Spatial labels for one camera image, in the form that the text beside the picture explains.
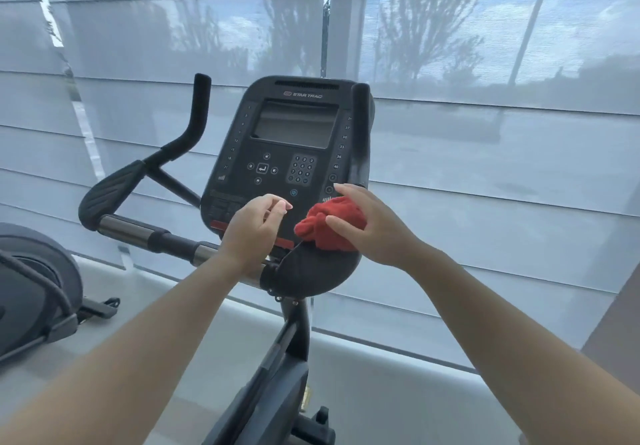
red cloth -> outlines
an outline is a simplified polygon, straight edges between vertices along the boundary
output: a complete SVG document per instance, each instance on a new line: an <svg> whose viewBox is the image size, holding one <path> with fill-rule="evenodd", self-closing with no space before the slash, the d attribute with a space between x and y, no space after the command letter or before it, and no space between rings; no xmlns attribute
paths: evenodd
<svg viewBox="0 0 640 445"><path fill-rule="evenodd" d="M337 216L358 229L364 229L367 220L362 210L349 198L340 196L314 205L307 217L296 224L294 231L303 241L315 241L320 250L356 251L347 239L342 238L326 223L327 216Z"/></svg>

gym equipment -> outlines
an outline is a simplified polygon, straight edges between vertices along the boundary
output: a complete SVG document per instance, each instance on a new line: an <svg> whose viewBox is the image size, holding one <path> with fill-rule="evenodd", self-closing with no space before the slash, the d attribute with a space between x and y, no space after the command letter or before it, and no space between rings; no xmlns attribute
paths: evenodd
<svg viewBox="0 0 640 445"><path fill-rule="evenodd" d="M74 334L92 316L109 319L118 305L83 296L76 261L53 239L0 223L0 363Z"/></svg>
<svg viewBox="0 0 640 445"><path fill-rule="evenodd" d="M335 432L329 427L328 409L320 408L313 418L300 413L310 342L305 299L344 282L360 254L319 250L301 241L294 226L315 203L335 196L334 182L367 187L374 118L369 86L324 78L260 78L244 93L200 198L161 166L200 140L210 92L211 78L197 74L186 131L91 188L78 209L80 222L109 238L198 266L215 254L217 245L114 214L145 176L199 208L204 224L220 237L250 199L266 193L289 199L293 209L285 215L268 259L258 273L241 280L280 302L284 326L203 445L277 445L290 435L332 445Z"/></svg>

exercise bike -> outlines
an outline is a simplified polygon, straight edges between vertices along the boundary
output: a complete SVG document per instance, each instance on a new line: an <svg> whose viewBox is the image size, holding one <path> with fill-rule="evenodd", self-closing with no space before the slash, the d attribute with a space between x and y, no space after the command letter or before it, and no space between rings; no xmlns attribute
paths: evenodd
<svg viewBox="0 0 640 445"><path fill-rule="evenodd" d="M300 413L310 344L306 299L347 280L361 255L319 250L297 238L294 226L311 206L336 196L333 183L367 187L374 118L369 86L324 78L260 78L244 93L201 198L161 167L200 140L210 93L210 77L197 74L186 131L98 182L84 196L79 220L109 238L198 266L216 253L217 245L115 215L145 176L199 208L203 223L220 238L252 198L272 193L290 200L293 209L285 215L268 259L259 272L241 280L275 297L284 326L203 445L276 445L290 435L313 445L333 445L327 408L313 417Z"/></svg>

